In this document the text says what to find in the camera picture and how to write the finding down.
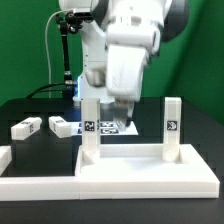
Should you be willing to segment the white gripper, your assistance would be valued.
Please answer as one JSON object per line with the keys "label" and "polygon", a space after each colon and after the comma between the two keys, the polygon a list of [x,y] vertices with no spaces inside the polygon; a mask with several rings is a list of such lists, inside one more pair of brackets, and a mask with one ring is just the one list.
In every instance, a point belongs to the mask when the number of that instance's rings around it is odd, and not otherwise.
{"label": "white gripper", "polygon": [[143,69],[148,52],[142,47],[111,44],[108,47],[106,89],[109,96],[128,101],[127,106],[114,103],[114,123],[119,131],[126,129],[127,118],[132,119],[134,102],[141,96]]}

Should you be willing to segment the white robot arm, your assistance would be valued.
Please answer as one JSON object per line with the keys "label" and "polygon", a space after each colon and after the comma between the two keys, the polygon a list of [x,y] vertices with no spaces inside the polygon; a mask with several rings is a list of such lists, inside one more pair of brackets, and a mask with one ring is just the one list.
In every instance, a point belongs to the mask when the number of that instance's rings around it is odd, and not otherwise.
{"label": "white robot arm", "polygon": [[69,30],[81,33],[81,92],[114,103],[114,123],[130,125],[144,67],[160,44],[186,27],[188,0],[59,0]]}

